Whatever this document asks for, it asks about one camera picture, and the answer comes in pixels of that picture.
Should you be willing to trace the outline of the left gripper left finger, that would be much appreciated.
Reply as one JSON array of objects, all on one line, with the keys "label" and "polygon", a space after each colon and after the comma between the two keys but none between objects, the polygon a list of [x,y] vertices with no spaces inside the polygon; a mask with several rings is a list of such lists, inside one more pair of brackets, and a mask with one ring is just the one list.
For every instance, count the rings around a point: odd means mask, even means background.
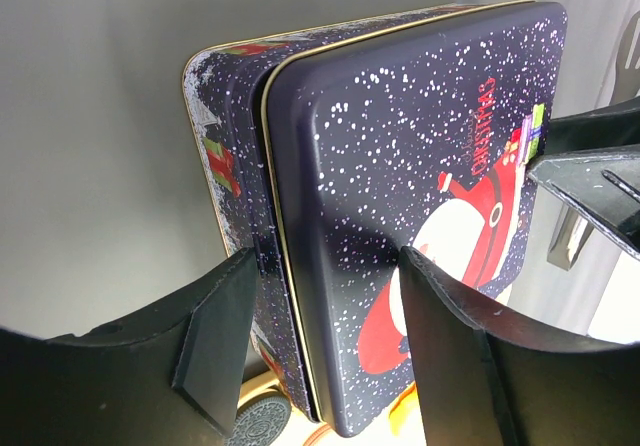
[{"label": "left gripper left finger", "polygon": [[83,336],[1,333],[5,445],[221,445],[232,434],[256,285],[243,249]]}]

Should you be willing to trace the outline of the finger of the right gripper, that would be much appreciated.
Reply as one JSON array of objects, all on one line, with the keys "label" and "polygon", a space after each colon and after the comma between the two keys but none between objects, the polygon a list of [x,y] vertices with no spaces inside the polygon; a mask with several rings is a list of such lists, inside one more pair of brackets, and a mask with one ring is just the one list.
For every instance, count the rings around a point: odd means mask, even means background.
[{"label": "finger of the right gripper", "polygon": [[639,257],[639,147],[545,154],[528,176],[621,250]]}]

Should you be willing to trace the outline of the gold tin lid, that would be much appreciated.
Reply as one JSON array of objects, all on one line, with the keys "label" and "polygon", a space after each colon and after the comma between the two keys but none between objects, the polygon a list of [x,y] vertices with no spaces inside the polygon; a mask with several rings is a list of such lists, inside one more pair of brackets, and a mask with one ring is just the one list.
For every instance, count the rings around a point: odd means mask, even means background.
[{"label": "gold tin lid", "polygon": [[492,298],[518,276],[565,8],[458,6],[297,53],[266,82],[277,233],[319,419],[361,433],[412,383],[398,256]]}]

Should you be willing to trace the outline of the yellow plastic tray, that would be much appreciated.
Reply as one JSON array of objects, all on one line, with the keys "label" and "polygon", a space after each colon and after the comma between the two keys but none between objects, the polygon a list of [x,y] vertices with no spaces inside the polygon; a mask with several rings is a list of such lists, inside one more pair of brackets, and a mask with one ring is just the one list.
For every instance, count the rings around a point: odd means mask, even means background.
[{"label": "yellow plastic tray", "polygon": [[313,423],[292,406],[276,375],[267,371],[242,384],[237,414],[249,401],[277,395],[291,405],[290,419],[281,435],[271,445],[424,445],[426,443],[419,408],[416,409],[399,436],[391,433],[389,409],[373,421],[364,432],[350,438],[339,436],[325,423]]}]

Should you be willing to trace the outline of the square cookie tin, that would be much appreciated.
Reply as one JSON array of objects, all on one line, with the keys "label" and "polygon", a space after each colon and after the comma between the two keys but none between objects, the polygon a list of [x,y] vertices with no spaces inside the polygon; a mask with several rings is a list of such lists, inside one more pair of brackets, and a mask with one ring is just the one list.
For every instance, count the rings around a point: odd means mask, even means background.
[{"label": "square cookie tin", "polygon": [[300,51],[485,8],[445,4],[280,32],[211,46],[187,62],[183,95],[225,250],[256,250],[261,284],[254,348],[305,412],[315,406],[315,390],[274,218],[260,115],[263,84],[275,66]]}]

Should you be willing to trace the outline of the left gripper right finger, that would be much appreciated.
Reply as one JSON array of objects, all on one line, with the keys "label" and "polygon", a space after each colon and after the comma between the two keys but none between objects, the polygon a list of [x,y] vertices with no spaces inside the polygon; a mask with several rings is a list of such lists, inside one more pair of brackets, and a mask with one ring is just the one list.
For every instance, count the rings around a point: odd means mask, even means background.
[{"label": "left gripper right finger", "polygon": [[639,348],[525,316],[399,255],[401,297],[430,445],[635,445]]}]

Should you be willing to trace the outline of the metal serving tongs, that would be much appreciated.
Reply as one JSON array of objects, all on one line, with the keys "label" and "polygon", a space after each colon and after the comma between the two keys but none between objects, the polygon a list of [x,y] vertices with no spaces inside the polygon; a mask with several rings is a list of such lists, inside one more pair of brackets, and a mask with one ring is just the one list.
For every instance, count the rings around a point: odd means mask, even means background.
[{"label": "metal serving tongs", "polygon": [[[639,15],[622,33],[615,58],[611,104],[607,107],[556,118],[551,122],[545,154],[637,145],[639,147]],[[583,216],[568,210],[595,229]]]}]

